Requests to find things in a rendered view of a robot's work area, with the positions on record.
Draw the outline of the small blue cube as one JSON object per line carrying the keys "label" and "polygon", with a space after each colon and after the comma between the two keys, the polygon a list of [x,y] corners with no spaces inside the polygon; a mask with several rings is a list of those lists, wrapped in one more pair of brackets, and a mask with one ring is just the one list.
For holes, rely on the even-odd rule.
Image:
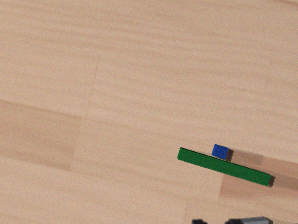
{"label": "small blue cube", "polygon": [[214,148],[213,148],[211,155],[218,157],[218,158],[225,159],[226,155],[227,155],[227,151],[228,151],[227,147],[214,144]]}

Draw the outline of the grey rectangular block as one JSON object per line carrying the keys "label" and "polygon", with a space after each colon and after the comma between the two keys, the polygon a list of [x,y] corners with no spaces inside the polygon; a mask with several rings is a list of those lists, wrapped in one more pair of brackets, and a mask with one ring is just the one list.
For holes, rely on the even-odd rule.
{"label": "grey rectangular block", "polygon": [[240,218],[244,224],[269,224],[268,220],[263,217]]}

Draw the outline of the green rod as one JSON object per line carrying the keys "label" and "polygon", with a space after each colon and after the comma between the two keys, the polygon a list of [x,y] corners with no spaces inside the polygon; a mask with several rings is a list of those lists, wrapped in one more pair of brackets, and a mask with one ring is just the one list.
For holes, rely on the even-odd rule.
{"label": "green rod", "polygon": [[205,167],[214,171],[268,186],[271,175],[262,171],[198,153],[180,147],[178,160]]}

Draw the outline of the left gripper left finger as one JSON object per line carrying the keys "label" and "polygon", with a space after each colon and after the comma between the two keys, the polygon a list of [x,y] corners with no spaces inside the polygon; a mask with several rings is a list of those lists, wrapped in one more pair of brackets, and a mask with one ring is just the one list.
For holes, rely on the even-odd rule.
{"label": "left gripper left finger", "polygon": [[191,224],[207,224],[207,222],[204,222],[202,219],[192,219]]}

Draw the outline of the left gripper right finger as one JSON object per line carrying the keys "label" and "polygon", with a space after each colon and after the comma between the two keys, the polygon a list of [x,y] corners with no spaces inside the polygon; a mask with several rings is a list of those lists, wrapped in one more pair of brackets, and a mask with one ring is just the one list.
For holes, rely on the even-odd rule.
{"label": "left gripper right finger", "polygon": [[228,222],[225,224],[244,224],[240,219],[228,219]]}

